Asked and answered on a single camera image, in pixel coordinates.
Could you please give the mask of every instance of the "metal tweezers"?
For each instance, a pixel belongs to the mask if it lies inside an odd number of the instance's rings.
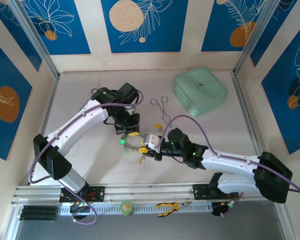
[[[162,112],[162,120],[163,120],[166,124],[168,124],[168,123],[170,122],[170,120],[171,120],[171,117],[166,113],[166,110],[165,110],[165,103],[167,103],[167,102],[169,102],[169,99],[168,99],[167,96],[162,96],[162,97],[161,97],[161,104],[162,104],[162,107],[160,106],[160,104],[159,104],[159,102],[158,102],[157,99],[152,98],[152,99],[150,100],[150,103],[151,103],[152,106],[156,106],[156,105],[159,106],[159,108],[160,108],[160,110],[161,110],[161,112]]]

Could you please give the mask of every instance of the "tape roll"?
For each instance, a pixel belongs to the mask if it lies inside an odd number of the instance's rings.
[[[123,201],[120,204],[120,211],[127,217],[132,215],[133,210],[134,210],[133,205],[129,201]]]

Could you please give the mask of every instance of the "green container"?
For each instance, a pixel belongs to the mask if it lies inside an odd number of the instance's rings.
[[[134,212],[134,207],[132,205],[131,202],[129,201],[123,201],[121,204],[120,204],[120,211],[126,215],[127,217],[131,216],[132,213]]]
[[[174,80],[173,92],[196,117],[220,107],[228,91],[206,67],[197,67],[178,75]]]

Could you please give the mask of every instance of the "robotic arm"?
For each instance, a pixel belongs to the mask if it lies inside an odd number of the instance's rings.
[[[168,141],[163,139],[159,146],[160,136],[142,137],[145,139],[144,146],[139,150],[147,157],[157,161],[161,161],[162,156],[181,157],[183,163],[193,169],[213,169],[232,173],[215,173],[210,181],[207,195],[244,192],[261,194],[276,203],[286,202],[290,184],[272,172],[251,164],[254,162],[265,165],[291,180],[292,172],[269,152],[263,152],[261,156],[244,156],[214,151],[207,146],[191,142],[179,128],[171,130],[167,135]]]
[[[54,180],[58,180],[84,198],[88,194],[89,185],[72,168],[72,164],[65,156],[89,129],[102,122],[107,124],[109,117],[114,119],[117,135],[139,132],[140,115],[134,113],[133,107],[127,109],[122,106],[137,102],[138,99],[138,91],[128,83],[119,90],[109,90],[106,87],[98,89],[87,104],[66,124],[47,137],[39,134],[33,139],[36,157],[49,142],[52,142],[39,158],[39,164]]]
[[[85,198],[89,194],[88,183],[72,168],[65,156],[73,145],[95,125],[114,119],[116,134],[125,134],[143,138],[143,146],[131,149],[139,150],[143,155],[161,161],[162,156],[181,157],[183,163],[193,169],[216,169],[232,174],[215,173],[209,184],[208,194],[230,194],[234,192],[259,193],[270,201],[284,203],[287,198],[289,183],[272,172],[251,164],[262,163],[271,170],[283,175],[288,180],[292,172],[274,155],[263,152],[261,156],[240,156],[214,151],[207,146],[193,143],[180,129],[171,130],[168,141],[161,136],[139,133],[138,113],[127,108],[138,102],[138,91],[128,83],[119,90],[106,87],[98,89],[87,104],[64,126],[43,137],[33,139],[34,151],[39,164],[54,179],[61,182],[78,196]]]

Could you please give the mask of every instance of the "yellow-handled pliers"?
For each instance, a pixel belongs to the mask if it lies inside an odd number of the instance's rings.
[[[158,217],[162,218],[162,217],[168,216],[169,214],[173,213],[174,211],[178,211],[180,208],[183,208],[183,207],[185,207],[185,206],[187,206],[191,203],[192,203],[192,201],[173,202],[173,203],[162,202],[162,203],[157,204],[155,207],[156,208],[160,208],[160,207],[163,207],[163,206],[172,207],[172,209],[170,209],[166,213],[158,214]]]

